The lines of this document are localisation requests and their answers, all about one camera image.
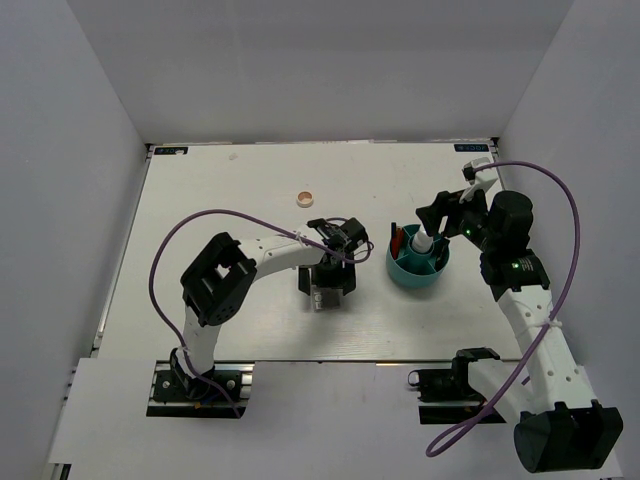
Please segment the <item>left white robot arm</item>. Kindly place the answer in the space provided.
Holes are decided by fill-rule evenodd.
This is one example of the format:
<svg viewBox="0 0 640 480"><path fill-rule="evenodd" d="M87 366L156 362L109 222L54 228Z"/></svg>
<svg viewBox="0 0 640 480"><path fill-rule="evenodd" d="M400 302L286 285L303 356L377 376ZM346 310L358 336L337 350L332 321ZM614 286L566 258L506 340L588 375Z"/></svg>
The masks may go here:
<svg viewBox="0 0 640 480"><path fill-rule="evenodd" d="M340 224L307 222L292 234L254 240L215 235L183 273L185 303L181 346L170 356L177 387L200 400L224 385L215 374L214 350L221 326L235 316L253 283L287 270L298 271L298 290L314 309L338 305L356 288L355 252L370 247L365 227L355 218Z"/></svg>

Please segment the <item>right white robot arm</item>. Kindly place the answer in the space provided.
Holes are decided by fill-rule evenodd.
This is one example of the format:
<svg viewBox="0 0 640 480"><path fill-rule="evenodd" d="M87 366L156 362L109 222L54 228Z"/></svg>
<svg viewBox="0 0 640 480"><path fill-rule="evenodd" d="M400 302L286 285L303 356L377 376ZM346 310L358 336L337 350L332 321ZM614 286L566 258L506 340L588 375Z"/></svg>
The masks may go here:
<svg viewBox="0 0 640 480"><path fill-rule="evenodd" d="M489 348L461 350L451 374L453 390L485 406L438 435L426 454L435 457L491 413L513 426L514 446L531 473L597 470L623 430L617 408L604 407L580 374L557 321L560 304L540 259L529 249L533 204L501 191L491 202L483 191L441 192L416 214L428 235L461 235L481 252L480 268L507 318L522 358L509 369Z"/></svg>

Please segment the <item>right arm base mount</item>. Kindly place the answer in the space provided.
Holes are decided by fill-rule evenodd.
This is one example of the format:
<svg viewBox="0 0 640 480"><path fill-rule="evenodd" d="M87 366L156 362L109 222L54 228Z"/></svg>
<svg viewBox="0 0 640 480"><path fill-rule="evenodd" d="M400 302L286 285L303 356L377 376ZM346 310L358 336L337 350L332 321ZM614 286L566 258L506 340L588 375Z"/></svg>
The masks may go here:
<svg viewBox="0 0 640 480"><path fill-rule="evenodd" d="M454 425L471 419L487 402L468 382L468 366L479 360L499 360L492 349L459 350L446 368L414 369L408 386L418 392L421 425Z"/></svg>

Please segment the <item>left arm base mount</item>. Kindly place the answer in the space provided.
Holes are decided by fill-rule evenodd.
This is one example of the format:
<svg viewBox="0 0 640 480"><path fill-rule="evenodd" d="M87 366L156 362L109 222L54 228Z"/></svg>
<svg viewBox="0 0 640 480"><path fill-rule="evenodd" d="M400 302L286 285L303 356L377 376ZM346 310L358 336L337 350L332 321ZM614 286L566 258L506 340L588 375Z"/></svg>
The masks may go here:
<svg viewBox="0 0 640 480"><path fill-rule="evenodd" d="M233 407L215 387L198 381L193 393L187 393L167 361L157 362L149 393L146 416L158 418L239 419L248 406L254 365L220 363L213 380L230 396Z"/></svg>

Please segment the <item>black squeeze tube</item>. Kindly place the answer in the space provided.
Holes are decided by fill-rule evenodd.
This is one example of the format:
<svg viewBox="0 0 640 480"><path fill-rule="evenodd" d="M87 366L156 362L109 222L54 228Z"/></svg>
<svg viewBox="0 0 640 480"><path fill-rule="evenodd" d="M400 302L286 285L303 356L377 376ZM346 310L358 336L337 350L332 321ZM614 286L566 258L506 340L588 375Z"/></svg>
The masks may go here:
<svg viewBox="0 0 640 480"><path fill-rule="evenodd" d="M434 250L434 254L435 254L434 269L436 271L442 270L447 263L449 243L450 243L450 240L444 237L440 238L436 242L435 250Z"/></svg>

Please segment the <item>red lip gloss tube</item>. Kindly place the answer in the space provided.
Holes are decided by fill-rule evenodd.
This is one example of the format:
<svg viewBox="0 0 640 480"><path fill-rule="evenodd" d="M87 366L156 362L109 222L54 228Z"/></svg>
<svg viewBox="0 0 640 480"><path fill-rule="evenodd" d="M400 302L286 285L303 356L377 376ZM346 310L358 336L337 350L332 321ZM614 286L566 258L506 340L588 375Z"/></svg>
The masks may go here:
<svg viewBox="0 0 640 480"><path fill-rule="evenodd" d="M400 249L402 247L404 240L404 229L401 227L397 227L395 232L392 234L391 242L390 242L390 253L391 257L396 260L399 256Z"/></svg>

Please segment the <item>clear eyeshadow palette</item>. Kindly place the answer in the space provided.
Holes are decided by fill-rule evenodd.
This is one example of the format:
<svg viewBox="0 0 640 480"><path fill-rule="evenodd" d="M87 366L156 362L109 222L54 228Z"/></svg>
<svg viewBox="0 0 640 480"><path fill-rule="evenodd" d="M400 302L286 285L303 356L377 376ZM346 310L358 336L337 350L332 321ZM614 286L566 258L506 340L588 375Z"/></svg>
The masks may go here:
<svg viewBox="0 0 640 480"><path fill-rule="evenodd" d="M342 299L343 291L341 289L311 286L311 308L315 313L340 309Z"/></svg>

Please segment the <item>white lotion bottle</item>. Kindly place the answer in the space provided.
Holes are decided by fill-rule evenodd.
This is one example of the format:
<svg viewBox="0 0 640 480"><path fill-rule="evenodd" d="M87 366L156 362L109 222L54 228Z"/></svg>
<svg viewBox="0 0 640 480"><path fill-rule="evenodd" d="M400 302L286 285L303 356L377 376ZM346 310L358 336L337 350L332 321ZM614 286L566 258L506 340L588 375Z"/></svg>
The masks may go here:
<svg viewBox="0 0 640 480"><path fill-rule="evenodd" d="M434 246L434 238L429 236L426 229L420 226L410 241L411 249L417 254L428 254Z"/></svg>

